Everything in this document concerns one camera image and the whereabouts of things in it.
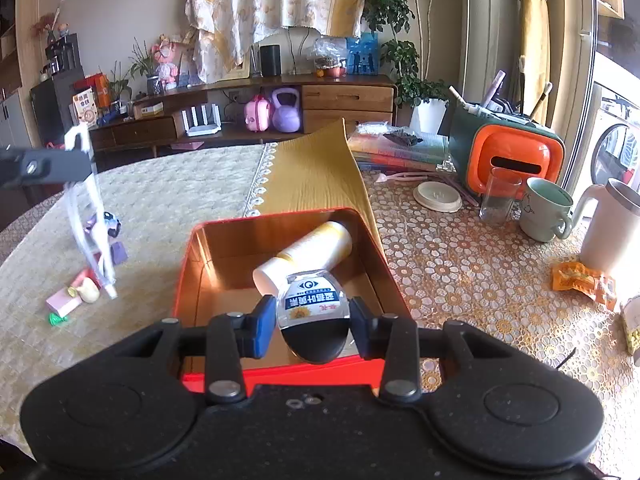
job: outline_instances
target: floral curtain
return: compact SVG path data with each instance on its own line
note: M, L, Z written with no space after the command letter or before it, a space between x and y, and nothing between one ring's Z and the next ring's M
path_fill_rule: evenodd
M252 43L283 27L359 36L364 0L187 0L198 75L212 83L244 61Z

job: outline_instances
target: clear drinking glass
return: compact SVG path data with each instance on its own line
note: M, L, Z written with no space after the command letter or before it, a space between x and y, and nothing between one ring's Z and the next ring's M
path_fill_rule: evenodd
M517 173L504 168L492 168L482 197L481 221L493 227L503 225L509 218L521 184L522 179Z

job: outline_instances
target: pink toy suitcase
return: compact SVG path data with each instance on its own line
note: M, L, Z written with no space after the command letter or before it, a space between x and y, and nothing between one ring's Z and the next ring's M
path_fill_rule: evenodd
M263 132L269 127L271 103L262 95L254 96L244 105L244 122L248 130Z

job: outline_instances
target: black speaker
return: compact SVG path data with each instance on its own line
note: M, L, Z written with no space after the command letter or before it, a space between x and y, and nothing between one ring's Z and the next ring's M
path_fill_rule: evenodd
M282 74L279 45L265 45L260 47L260 68L263 77L273 77Z

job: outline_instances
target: tablecloth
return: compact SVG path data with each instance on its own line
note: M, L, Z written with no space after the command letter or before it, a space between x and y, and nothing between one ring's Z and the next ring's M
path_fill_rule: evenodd
M517 222L483 224L478 209L454 214L420 206L416 183L376 184L364 173L391 272L419 325L439 328L460 319L537 359L557 366L590 387L605 410L602 437L591 461L608 474L640 476L640 370L626 353L619 315L575 290L550 290L551 265L576 258L586 227L567 240L542 244ZM437 362L422 362L422 385L440 384Z
M36 384L171 312L191 230L242 216L263 155L263 146L218 148L101 173L105 208L120 218L129 253L116 268L119 296L103 295L55 328L46 299L86 263L65 200L43 216L0 266L0 438L28 450L18 416Z

